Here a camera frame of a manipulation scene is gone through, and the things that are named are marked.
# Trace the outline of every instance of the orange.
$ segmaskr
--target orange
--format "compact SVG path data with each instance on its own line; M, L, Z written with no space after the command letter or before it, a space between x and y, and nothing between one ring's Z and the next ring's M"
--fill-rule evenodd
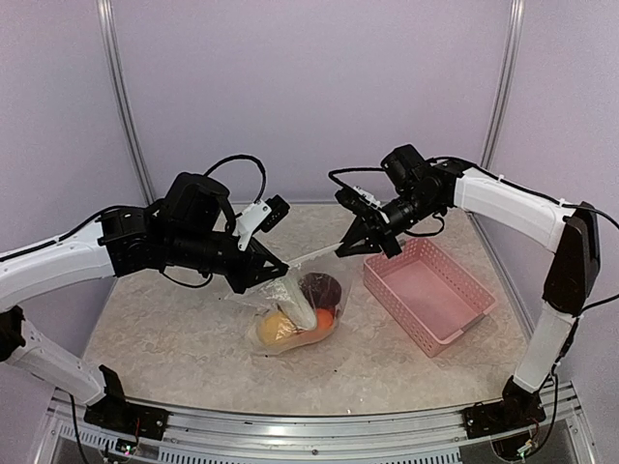
M333 325L333 315L328 309L318 308L316 310L316 319L318 319L318 326L316 328L319 331L326 331Z

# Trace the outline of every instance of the black cable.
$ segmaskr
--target black cable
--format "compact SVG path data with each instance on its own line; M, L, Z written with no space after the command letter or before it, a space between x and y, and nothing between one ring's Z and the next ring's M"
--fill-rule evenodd
M557 364L554 365L554 367L552 368L551 374L550 374L554 380L554 404L552 406L552 419L550 420L550 425L548 426L548 432L544 436L544 439L542 440L542 442L535 449L533 449L528 454L524 454L524 459L528 459L531 456L534 456L535 454L540 452L542 448L545 446L545 444L548 442L548 439L550 438L550 435L552 434L552 430L554 428L554 424L557 419L557 408L559 404L559 376L554 372L554 369L556 368L556 366ZM518 459L509 459L503 456L498 456L498 457L507 462L522 462L522 459L520 457Z
M79 450L79 455L81 456L81 460L84 461L84 464L90 464L88 459L86 458L86 453L84 452L84 448L81 446L81 440L79 438L79 429L77 428L77 413L75 412L75 398L72 394L69 395L71 399L71 412L74 416L74 433L75 433L75 441L77 442L77 449Z
M347 172L385 172L382 167L344 167L342 169L334 169L333 171L329 171L327 174L329 179L338 184L343 189L351 189L354 190L351 186L349 186L346 182L338 179L336 176L338 174L345 174Z
M260 174L262 175L262 185L260 186L260 191L258 192L257 196L255 197L255 200L253 200L254 203L257 203L258 201L260 201L262 199L262 195L264 194L264 190L267 187L267 170L264 167L264 164L262 164L262 161L258 158L256 158L253 155L232 155L231 157L226 157L224 159L220 159L219 161L217 161L215 164L213 164L211 167L209 167L209 169L204 173L205 176L210 176L213 171L215 171L218 167L231 162L231 161L235 161L235 160L245 160L245 161L251 161L253 162L257 167L258 170L260 171Z
M543 198L544 200L548 200L548 201L554 203L555 205L560 205L561 204L561 202L559 200L557 200L556 198L553 198L550 195L546 195L545 193L541 193L540 191L535 191L535 190L532 190L530 188L520 186L520 185L515 184L515 183L513 183L511 181L508 181L507 179L500 179L499 176L497 176L496 174L492 174L490 171L487 171L487 170L483 169L478 164L475 164L474 162L469 161L467 159L461 159L461 158L455 158L455 157L438 157L438 158L428 159L427 161L428 162L434 162L434 161L441 161L441 160L456 160L456 161L460 161L460 162L464 161L464 162L468 163L471 167L474 167L475 169L483 172L484 174L486 174L488 177L494 179L495 181L499 181L500 180L500 182L502 184L505 184L506 186L512 187L512 188L514 188L516 190L523 191L525 193L529 193L529 194L534 195L534 196L539 196L540 198Z
M213 275L209 274L208 277L206 277L206 279L201 282L201 283L197 283L197 284L192 284L192 283L186 283L186 282L182 282L180 280L176 280L174 277L170 277L168 274L166 274L164 271L161 272L162 276L164 276L165 278L167 278L168 280L171 280L172 282L181 285L182 287L187 287L187 288L203 288L206 287L209 283L211 283L211 280L213 280Z
M31 246L31 247L25 248L25 249L21 249L20 251L16 251L15 253L12 253L12 254L7 254L6 256L0 257L0 263L2 263L4 261L8 261L10 259L18 258L19 256L23 256L25 254L29 254L29 253L32 253L34 251L39 251L40 249L43 249L43 248L51 247L52 245L59 244L60 242L63 242L65 240L67 240L68 238L70 238L71 235L74 235L77 232L79 232L81 229L83 229L86 225L88 225L90 222L92 222L93 220L95 220L99 216L101 216L101 215L103 215L103 214L105 214L105 213L107 213L109 211L112 211L112 210L118 210L120 208L129 208L129 207L128 206L123 206L123 205L115 205L115 206L108 206L107 208L103 208L102 210L98 210L96 213L94 213L93 215L91 215L90 217L85 219L83 222L81 222L79 225L77 225L76 227L71 229L69 232L59 236L58 240L48 240L47 242L44 242L42 244L39 244L39 245L36 245L36 246Z
M418 238L418 239L422 239L422 238L426 238L426 237L436 237L443 230L445 230L445 219L442 218L441 216L439 216L437 213L433 214L432 217L434 219L436 219L436 220L440 220L440 222L441 222L441 226L440 226L440 228L437 231L417 234L415 232L411 232L410 230L405 230L404 234L408 235L409 237L415 237L415 238Z

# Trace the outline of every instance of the lavender wall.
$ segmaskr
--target lavender wall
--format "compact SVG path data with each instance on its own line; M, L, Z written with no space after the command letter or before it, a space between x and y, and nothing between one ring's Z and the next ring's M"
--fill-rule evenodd
M0 4L0 250L67 230L113 203L140 203L115 107L94 1ZM50 338L81 353L111 281L24 305ZM0 463L26 462L52 388L0 365Z
M529 0L514 86L492 170L619 218L619 3ZM533 321L551 256L499 225L491 240ZM603 267L592 299L619 291L619 233L601 219ZM587 313L563 369L602 462L619 454L619 304Z
M158 195L179 170L260 156L269 191L330 200L326 172L412 142L478 160L510 1L114 2L125 77ZM253 198L251 166L221 170ZM392 194L386 182L367 185Z

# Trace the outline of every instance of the clear plastic bag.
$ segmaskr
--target clear plastic bag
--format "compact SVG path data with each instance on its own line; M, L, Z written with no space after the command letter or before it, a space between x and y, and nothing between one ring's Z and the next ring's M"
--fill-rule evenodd
M358 260L339 258L335 246L297 258L284 277L235 299L257 309L248 339L258 353L277 355L320 341L339 324Z

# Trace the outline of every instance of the marble floor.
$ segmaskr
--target marble floor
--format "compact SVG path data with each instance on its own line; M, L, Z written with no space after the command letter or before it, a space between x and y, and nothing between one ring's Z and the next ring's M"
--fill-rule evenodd
M336 243L352 216L333 205L297 205L258 240L288 260ZM420 231L436 227L432 219ZM451 211L433 239L498 301L453 346L429 359L369 293L361 268L336 332L277 357L255 354L254 312L227 300L215 277L202 289L157 272L118 281L85 358L120 375L128 396L214 410L346 415L430 409L500 395L525 349L514 310L466 214ZM170 272L198 281L194 273Z

